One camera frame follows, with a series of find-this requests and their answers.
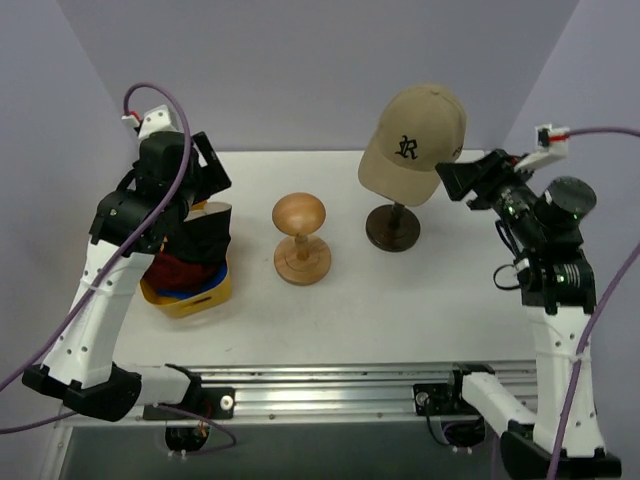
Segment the beige baseball cap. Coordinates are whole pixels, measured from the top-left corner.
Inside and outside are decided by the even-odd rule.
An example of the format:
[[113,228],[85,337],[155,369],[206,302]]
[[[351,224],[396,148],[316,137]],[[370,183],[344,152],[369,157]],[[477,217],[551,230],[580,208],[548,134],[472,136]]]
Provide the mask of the beige baseball cap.
[[381,113],[358,167],[367,190],[415,207],[440,184],[439,163],[462,153],[467,114],[458,97],[439,84],[419,84],[397,93]]

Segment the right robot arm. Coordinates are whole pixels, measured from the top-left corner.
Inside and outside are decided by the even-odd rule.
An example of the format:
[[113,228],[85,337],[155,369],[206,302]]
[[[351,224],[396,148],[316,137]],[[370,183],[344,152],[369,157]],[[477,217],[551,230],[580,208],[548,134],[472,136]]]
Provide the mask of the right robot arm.
[[537,407],[524,406],[491,367],[468,363],[453,368],[424,411],[477,415],[498,436],[513,479],[617,479],[621,461],[605,445],[594,402],[589,340],[595,277],[579,228],[597,197],[571,176],[535,193],[528,185],[534,169],[530,157],[501,149],[436,167],[450,199],[497,214],[533,333]]

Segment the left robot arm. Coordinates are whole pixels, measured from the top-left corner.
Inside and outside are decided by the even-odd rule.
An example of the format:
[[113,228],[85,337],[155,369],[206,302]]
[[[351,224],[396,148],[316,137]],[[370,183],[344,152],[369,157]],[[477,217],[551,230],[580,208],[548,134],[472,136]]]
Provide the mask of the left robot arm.
[[142,140],[132,169],[98,204],[65,328],[46,357],[25,368],[22,384],[111,422],[147,404],[194,417],[202,405],[198,375],[175,364],[126,369],[113,354],[139,286],[195,297],[223,283],[231,210],[197,217],[195,207],[230,186],[205,133],[161,131]]

